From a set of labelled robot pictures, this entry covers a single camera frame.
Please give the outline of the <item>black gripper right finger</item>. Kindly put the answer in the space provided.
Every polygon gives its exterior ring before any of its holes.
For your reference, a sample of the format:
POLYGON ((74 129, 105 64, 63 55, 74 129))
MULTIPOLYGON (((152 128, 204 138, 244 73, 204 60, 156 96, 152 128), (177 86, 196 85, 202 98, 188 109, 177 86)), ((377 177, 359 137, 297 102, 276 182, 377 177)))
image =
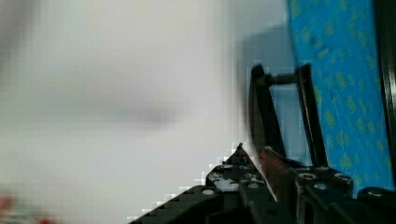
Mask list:
POLYGON ((351 198, 352 179, 328 166, 306 166, 266 146, 260 153, 262 172, 278 201, 290 210, 298 224, 330 224, 327 216, 329 203, 315 199, 327 193, 330 197, 351 198))

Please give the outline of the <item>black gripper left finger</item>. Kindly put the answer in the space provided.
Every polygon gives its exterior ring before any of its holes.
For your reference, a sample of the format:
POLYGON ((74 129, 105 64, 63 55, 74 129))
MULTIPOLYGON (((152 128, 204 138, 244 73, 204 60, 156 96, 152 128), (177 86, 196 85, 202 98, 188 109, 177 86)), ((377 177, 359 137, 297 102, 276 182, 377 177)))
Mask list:
POLYGON ((228 159, 208 173, 202 193, 205 196, 236 195, 243 203, 276 200, 242 143, 228 159))

